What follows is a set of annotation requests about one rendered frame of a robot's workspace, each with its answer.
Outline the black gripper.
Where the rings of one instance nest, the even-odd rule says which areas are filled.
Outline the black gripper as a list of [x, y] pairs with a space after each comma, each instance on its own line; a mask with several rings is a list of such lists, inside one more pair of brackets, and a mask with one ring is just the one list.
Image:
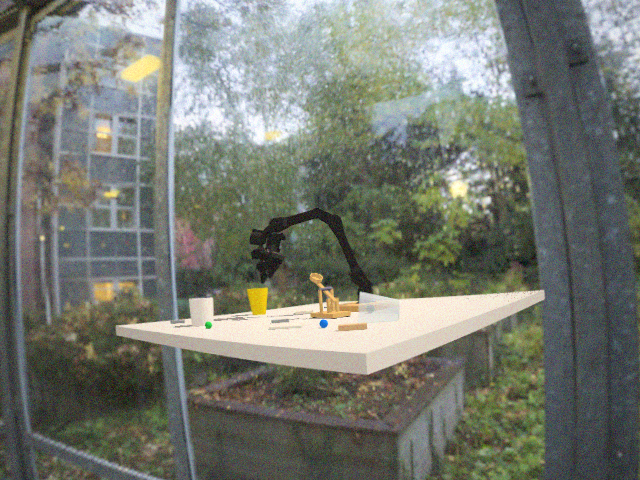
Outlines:
[[[280, 249], [278, 246], [274, 244], [267, 244], [266, 247], [269, 249], [269, 254], [267, 255], [267, 258], [263, 257], [262, 260], [264, 260], [264, 262], [259, 262], [256, 267], [261, 274], [261, 284], [266, 282], [267, 277], [271, 279], [278, 267], [284, 261], [284, 256], [279, 253]], [[266, 247], [264, 248], [265, 250]]]

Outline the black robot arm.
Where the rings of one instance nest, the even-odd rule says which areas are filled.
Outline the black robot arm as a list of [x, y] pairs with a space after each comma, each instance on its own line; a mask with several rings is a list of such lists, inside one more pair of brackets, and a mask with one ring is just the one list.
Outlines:
[[263, 247], [263, 244], [266, 243], [266, 238], [267, 238], [266, 245], [274, 244], [279, 247], [280, 241], [286, 240], [286, 239], [283, 233], [281, 234], [276, 234], [276, 233], [281, 232], [292, 225], [302, 223], [308, 220], [312, 220], [315, 218], [318, 218], [321, 221], [328, 224], [332, 232], [337, 237], [351, 269], [351, 272], [349, 272], [348, 274], [350, 275], [352, 282], [354, 282], [359, 287], [358, 301], [360, 298], [360, 292], [367, 292], [367, 293], [373, 294], [373, 290], [371, 288], [372, 282], [368, 280], [367, 275], [365, 274], [363, 269], [360, 267], [360, 265], [358, 264], [355, 258], [355, 255], [351, 249], [351, 246], [346, 238], [341, 217], [338, 215], [332, 215], [328, 212], [321, 210], [320, 208], [315, 208], [315, 209], [302, 212], [296, 215], [292, 215], [289, 217], [272, 218], [269, 221], [269, 225], [264, 230], [253, 229], [250, 235], [250, 244], [258, 245], [259, 248], [251, 252], [252, 260], [260, 259], [263, 262], [262, 258], [263, 257], [267, 258], [267, 255], [269, 254], [269, 249], [268, 247], [266, 247], [266, 250], [265, 250]]

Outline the yellow cup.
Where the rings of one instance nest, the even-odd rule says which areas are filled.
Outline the yellow cup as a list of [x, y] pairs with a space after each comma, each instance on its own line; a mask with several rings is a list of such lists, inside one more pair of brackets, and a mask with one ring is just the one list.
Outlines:
[[247, 289], [252, 315], [265, 315], [268, 288]]

